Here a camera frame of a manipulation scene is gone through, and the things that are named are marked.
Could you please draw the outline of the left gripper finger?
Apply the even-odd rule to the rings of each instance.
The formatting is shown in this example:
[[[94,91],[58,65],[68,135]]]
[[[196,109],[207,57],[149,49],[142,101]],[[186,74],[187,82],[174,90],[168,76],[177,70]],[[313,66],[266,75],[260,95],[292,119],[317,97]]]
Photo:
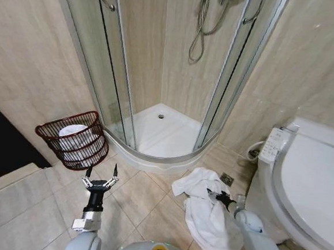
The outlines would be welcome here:
[[[86,188],[89,188],[92,186],[92,182],[90,180],[91,173],[92,173],[92,167],[90,166],[89,168],[87,168],[85,176],[82,176],[81,178]]]
[[[119,177],[118,177],[118,169],[117,169],[118,165],[115,165],[114,167],[114,174],[112,175],[112,177],[105,183],[105,187],[112,187],[113,185],[116,184],[116,182],[119,181]]]

